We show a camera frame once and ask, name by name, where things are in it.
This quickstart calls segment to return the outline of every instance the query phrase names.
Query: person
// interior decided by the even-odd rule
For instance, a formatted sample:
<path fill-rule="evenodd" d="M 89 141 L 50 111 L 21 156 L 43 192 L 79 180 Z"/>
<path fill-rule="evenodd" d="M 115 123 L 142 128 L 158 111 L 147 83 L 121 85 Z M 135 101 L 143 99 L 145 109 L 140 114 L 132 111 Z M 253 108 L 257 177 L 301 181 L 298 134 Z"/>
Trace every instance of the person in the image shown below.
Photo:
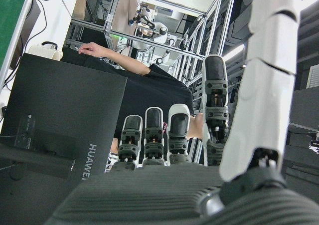
<path fill-rule="evenodd" d="M 127 84 L 120 108 L 113 143 L 112 153 L 118 153 L 118 143 L 124 120 L 129 115 L 140 115 L 145 118 L 149 107 L 159 107 L 163 110 L 164 132 L 167 126 L 168 111 L 173 104 L 186 104 L 190 113 L 192 108 L 192 93 L 185 84 L 178 81 L 155 64 L 147 67 L 136 59 L 102 47 L 94 42 L 83 44 L 78 50 L 63 50 L 61 61 L 98 69 L 104 72 L 121 75 L 127 78 Z M 107 57 L 124 70 L 115 69 L 97 57 Z M 190 118 L 187 138 L 202 138 L 203 115 L 198 113 Z"/>

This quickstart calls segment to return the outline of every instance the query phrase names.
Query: person's hand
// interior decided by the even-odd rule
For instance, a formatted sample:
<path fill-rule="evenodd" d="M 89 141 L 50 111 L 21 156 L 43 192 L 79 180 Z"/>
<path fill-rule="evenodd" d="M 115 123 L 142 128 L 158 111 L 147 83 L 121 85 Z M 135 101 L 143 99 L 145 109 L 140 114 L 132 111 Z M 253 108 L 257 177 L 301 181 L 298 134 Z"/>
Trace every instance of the person's hand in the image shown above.
<path fill-rule="evenodd" d="M 94 57 L 107 57 L 107 48 L 94 42 L 83 44 L 79 48 L 79 54 L 88 54 Z"/>

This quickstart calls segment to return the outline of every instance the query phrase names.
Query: white desk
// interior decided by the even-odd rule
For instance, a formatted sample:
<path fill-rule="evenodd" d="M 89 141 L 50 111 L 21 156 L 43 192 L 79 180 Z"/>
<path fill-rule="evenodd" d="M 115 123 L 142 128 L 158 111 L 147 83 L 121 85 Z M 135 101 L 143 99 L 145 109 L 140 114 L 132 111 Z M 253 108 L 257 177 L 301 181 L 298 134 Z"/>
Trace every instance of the white desk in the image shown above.
<path fill-rule="evenodd" d="M 73 9 L 76 3 L 76 0 L 39 0 L 35 1 L 38 3 L 38 6 L 41 10 L 41 14 L 39 15 L 33 30 L 31 31 L 30 38 L 34 35 L 38 34 L 46 28 L 43 32 L 39 35 L 35 36 L 34 38 L 30 39 L 27 43 L 25 48 L 25 52 L 28 52 L 30 47 L 35 44 L 41 44 L 45 41 L 51 41 L 58 45 L 58 49 L 62 49 L 69 25 L 71 22 L 71 16 L 73 13 Z M 29 9 L 29 5 L 31 4 L 31 0 L 25 0 L 23 8 L 20 13 L 20 17 L 18 23 L 15 27 L 14 33 L 12 35 L 12 39 L 8 48 L 8 51 L 5 56 L 5 60 L 3 62 L 1 71 L 0 71 L 0 84 L 1 86 L 4 83 L 5 78 L 12 72 L 9 69 L 12 56 L 17 45 L 17 41 L 19 40 L 19 35 L 21 33 L 23 23 L 25 21 L 26 14 Z M 0 107 L 7 105 L 9 96 L 10 96 L 10 89 L 12 88 L 13 84 L 12 80 L 8 83 L 8 88 L 4 88 L 0 94 Z"/>

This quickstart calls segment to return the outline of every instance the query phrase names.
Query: green surface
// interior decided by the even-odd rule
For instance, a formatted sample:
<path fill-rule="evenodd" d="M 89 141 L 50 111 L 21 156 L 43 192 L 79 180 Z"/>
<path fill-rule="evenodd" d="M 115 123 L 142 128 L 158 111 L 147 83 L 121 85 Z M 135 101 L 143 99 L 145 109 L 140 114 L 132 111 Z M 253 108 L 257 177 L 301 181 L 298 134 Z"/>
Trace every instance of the green surface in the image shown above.
<path fill-rule="evenodd" d="M 15 25 L 18 21 L 25 0 L 0 0 L 0 65 L 11 41 Z"/>

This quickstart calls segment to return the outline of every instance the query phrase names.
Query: computer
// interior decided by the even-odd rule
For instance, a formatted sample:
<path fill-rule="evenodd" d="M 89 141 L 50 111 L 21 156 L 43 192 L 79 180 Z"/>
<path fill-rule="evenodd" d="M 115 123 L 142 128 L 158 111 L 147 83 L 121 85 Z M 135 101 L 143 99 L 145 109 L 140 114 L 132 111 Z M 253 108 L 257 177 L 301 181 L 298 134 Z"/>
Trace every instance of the computer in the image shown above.
<path fill-rule="evenodd" d="M 29 170 L 73 185 L 104 173 L 125 85 L 118 75 L 25 53 L 1 131 L 12 137 L 1 137 L 0 158 L 11 148 Z M 71 166 L 51 166 L 45 156 Z"/>

